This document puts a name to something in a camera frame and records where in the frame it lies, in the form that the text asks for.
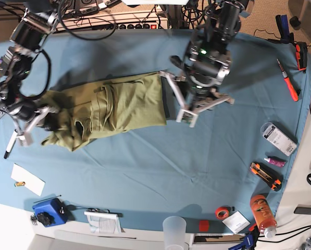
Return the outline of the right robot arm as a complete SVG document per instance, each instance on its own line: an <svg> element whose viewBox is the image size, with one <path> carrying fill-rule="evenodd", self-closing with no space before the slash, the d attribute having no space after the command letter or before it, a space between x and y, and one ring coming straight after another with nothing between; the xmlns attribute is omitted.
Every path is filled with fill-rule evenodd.
<svg viewBox="0 0 311 250"><path fill-rule="evenodd" d="M13 119L16 134L11 139L18 140L22 146L32 144L32 129L43 127L46 116L55 112L54 108L40 105L38 101L46 93L51 79L51 59L43 46L58 25L59 3L26 1L25 13L10 37L13 46L0 58L0 111ZM20 90L22 81L28 77L39 54L48 65L45 87L37 95L26 96Z"/></svg>

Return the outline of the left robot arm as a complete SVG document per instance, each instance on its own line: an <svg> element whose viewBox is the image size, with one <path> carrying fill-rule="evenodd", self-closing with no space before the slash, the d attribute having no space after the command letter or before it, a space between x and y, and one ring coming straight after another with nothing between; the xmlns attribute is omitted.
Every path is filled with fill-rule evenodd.
<svg viewBox="0 0 311 250"><path fill-rule="evenodd" d="M230 73L231 55L227 46L241 28L240 18L252 13L254 3L209 2L204 11L206 20L193 29L183 56L170 57L182 75L159 73L167 80L180 105L177 122L185 121L193 128L202 112L222 103L234 103L231 96L219 93L218 87Z"/></svg>

